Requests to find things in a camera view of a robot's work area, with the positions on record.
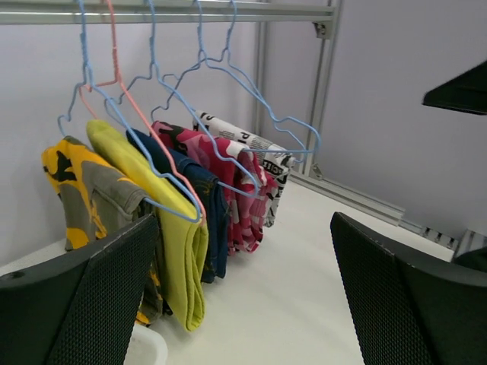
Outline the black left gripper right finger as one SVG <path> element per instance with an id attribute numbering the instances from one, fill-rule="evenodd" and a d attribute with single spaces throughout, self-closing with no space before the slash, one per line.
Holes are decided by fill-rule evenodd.
<path id="1" fill-rule="evenodd" d="M 486 271 L 392 240 L 342 212 L 333 248 L 366 364 L 484 364 Z"/>

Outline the yellow grey camouflage trousers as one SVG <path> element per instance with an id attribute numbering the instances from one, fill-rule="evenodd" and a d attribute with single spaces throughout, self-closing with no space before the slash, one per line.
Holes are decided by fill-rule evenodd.
<path id="1" fill-rule="evenodd" d="M 64 208 L 67 251 L 101 240 L 156 212 L 141 187 L 77 138 L 63 138 L 48 147 L 41 159 Z"/>

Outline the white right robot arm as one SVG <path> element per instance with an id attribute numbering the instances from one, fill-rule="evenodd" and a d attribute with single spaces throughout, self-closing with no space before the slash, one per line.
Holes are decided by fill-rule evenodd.
<path id="1" fill-rule="evenodd" d="M 486 115 L 486 62 L 427 92 L 423 106 Z"/>

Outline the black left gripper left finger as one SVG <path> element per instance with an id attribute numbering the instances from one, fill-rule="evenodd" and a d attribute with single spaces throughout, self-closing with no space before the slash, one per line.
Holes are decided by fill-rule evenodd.
<path id="1" fill-rule="evenodd" d="M 3 364 L 122 364 L 159 239 L 153 214 L 1 277 Z"/>

